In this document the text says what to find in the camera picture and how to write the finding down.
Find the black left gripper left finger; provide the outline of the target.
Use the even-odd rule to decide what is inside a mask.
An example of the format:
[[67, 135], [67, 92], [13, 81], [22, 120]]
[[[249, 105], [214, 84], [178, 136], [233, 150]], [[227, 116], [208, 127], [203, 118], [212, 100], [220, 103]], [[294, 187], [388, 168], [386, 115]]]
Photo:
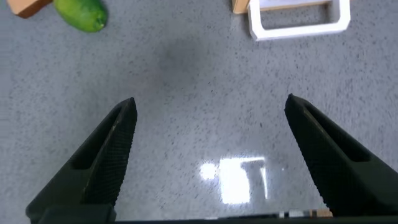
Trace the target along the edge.
[[137, 123], [133, 98], [118, 103], [28, 204], [32, 222], [114, 222]]

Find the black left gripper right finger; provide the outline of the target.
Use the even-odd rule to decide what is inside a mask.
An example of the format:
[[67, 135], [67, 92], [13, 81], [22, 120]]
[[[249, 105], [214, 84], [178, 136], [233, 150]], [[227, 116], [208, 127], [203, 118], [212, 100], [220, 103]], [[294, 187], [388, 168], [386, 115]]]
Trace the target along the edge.
[[324, 203], [336, 217], [397, 215], [397, 172], [309, 101], [285, 115]]

